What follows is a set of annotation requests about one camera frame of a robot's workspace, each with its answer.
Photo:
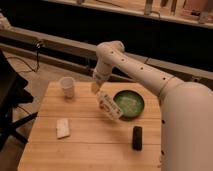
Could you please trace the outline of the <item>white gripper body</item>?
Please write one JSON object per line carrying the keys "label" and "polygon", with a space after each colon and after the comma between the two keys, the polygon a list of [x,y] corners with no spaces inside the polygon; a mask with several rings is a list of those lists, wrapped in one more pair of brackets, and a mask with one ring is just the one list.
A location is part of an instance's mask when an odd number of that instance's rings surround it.
{"label": "white gripper body", "polygon": [[93,72],[93,81],[91,83],[91,91],[97,94],[107,77],[97,71]]}

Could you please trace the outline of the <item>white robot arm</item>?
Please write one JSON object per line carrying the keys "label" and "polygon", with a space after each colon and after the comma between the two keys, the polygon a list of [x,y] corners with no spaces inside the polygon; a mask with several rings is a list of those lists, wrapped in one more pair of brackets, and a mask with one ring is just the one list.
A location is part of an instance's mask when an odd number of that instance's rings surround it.
{"label": "white robot arm", "polygon": [[213,171],[213,90],[185,82],[124,54],[120,41],[96,46],[98,91],[118,68],[157,96],[161,109],[161,171]]}

